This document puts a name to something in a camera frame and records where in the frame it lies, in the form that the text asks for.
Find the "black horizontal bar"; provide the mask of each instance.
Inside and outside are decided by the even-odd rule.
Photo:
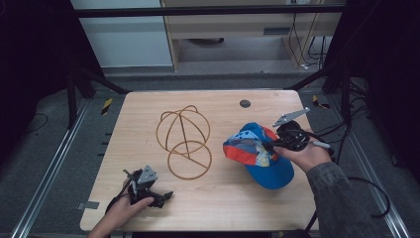
[[[51,15],[77,18],[151,17],[186,15],[234,15],[234,14],[284,14],[284,13],[335,13],[344,12],[346,4],[328,5],[260,5],[260,6],[213,6],[168,8],[83,9],[49,12]]]

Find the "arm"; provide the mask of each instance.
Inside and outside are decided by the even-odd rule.
[[[348,179],[327,151],[312,143],[301,152],[274,147],[307,175],[322,237],[382,237],[358,203]]]
[[[132,205],[129,196],[121,196],[120,199],[111,206],[105,216],[95,225],[87,237],[108,237],[109,234],[123,226],[134,215],[141,212],[152,202],[154,202],[154,199],[152,197],[147,197]]]

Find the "light wood tabletop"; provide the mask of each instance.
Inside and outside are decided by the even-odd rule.
[[[242,100],[251,106],[244,108]],[[200,114],[184,112],[184,134],[174,114],[189,105]],[[133,172],[149,165],[158,176],[153,192],[173,196],[163,208],[148,207],[133,217],[122,230],[128,231],[275,231],[304,229],[315,211],[313,193],[305,173],[293,165],[294,178],[280,189],[257,184],[245,166],[225,157],[223,143],[249,122],[272,129],[282,113],[303,109],[299,95],[292,90],[198,90],[131,92],[126,96],[109,146],[92,188],[89,201],[99,202],[97,209],[85,209],[80,227],[91,230],[101,219],[111,199],[127,178],[123,170]],[[161,123],[161,115],[168,115]],[[310,128],[306,115],[295,119],[302,129]],[[198,133],[193,122],[207,136]],[[176,177],[168,167],[169,152],[185,138],[205,143],[188,144],[191,158],[204,166],[206,174],[196,179]],[[185,150],[185,145],[177,151]],[[171,155],[175,173],[193,178],[205,171],[185,158]],[[316,222],[312,229],[318,229]]]

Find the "person's left hand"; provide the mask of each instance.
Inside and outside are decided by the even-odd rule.
[[[92,229],[88,237],[106,237],[155,201],[153,197],[146,197],[132,205],[130,197],[124,194],[128,194],[127,188],[120,199],[111,206],[105,216]]]

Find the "hand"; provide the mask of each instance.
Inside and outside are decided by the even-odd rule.
[[[311,137],[309,141],[312,142],[316,140]],[[328,152],[324,148],[315,146],[312,143],[309,143],[304,150],[299,152],[289,151],[282,147],[274,147],[274,150],[279,155],[291,160],[305,173],[308,173],[312,168],[318,165],[331,162],[331,158],[330,155],[328,155]]]
[[[115,202],[104,217],[96,224],[96,226],[89,233],[89,238],[107,237],[111,232],[117,230],[128,222],[134,215],[141,212],[148,205],[154,202],[153,197],[147,197],[135,204],[131,204],[130,197],[123,195]]]

